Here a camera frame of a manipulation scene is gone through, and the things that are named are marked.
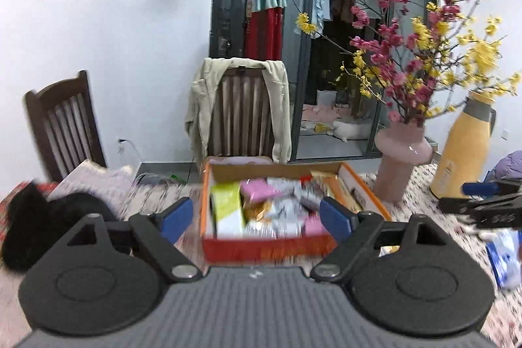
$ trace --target orange box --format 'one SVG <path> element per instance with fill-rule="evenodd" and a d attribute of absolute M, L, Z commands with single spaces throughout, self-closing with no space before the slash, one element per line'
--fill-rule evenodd
<path fill-rule="evenodd" d="M 336 243 L 330 235 L 303 236 L 286 239 L 217 239 L 210 212 L 210 188 L 217 183 L 239 181 L 264 177 L 286 177 L 299 179 L 309 176 L 311 171 L 335 173 L 343 180 L 346 188 L 367 211 L 374 211 L 386 220 L 390 213 L 375 197 L 362 179 L 344 162 L 312 164 L 270 164 L 270 165 L 221 165 L 207 163 L 203 170 L 203 195 L 201 202 L 200 231 L 203 252 L 211 263 L 278 261 L 285 257 L 298 255 L 324 256 L 335 248 Z M 332 187 L 336 198 L 341 199 L 339 187 Z"/>

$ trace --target blue package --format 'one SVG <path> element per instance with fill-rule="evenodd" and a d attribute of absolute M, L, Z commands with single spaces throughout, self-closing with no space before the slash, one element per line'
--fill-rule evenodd
<path fill-rule="evenodd" d="M 520 231 L 506 229 L 498 232 L 491 242 L 486 243 L 487 256 L 500 290 L 511 291 L 520 286 L 521 241 Z"/>

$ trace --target metal screw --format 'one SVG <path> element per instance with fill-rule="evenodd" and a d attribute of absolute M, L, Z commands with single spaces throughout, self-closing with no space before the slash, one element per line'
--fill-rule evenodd
<path fill-rule="evenodd" d="M 320 278 L 334 278 L 341 272 L 336 264 L 320 264 L 315 267 L 314 273 Z"/>
<path fill-rule="evenodd" d="M 177 265 L 172 269 L 172 274 L 179 279 L 192 279 L 197 275 L 198 269 L 190 264 Z"/>

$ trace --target chair backrest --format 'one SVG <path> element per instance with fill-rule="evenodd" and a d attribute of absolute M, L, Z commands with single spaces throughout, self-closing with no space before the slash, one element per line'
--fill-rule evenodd
<path fill-rule="evenodd" d="M 105 167 L 92 110 L 87 71 L 77 78 L 27 92 L 25 108 L 43 164 L 54 181 L 62 181 L 85 159 Z"/>
<path fill-rule="evenodd" d="M 229 68 L 212 110 L 209 156 L 272 158 L 270 102 L 261 68 Z"/>

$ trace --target pink snack package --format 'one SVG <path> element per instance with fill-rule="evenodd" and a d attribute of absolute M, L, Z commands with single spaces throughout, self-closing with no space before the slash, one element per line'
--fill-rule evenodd
<path fill-rule="evenodd" d="M 323 235 L 328 233 L 319 216 L 307 217 L 304 221 L 304 234 L 306 236 Z"/>
<path fill-rule="evenodd" d="M 248 202 L 263 202 L 284 196 L 282 192 L 268 185 L 264 179 L 247 179 L 241 182 L 241 193 Z"/>

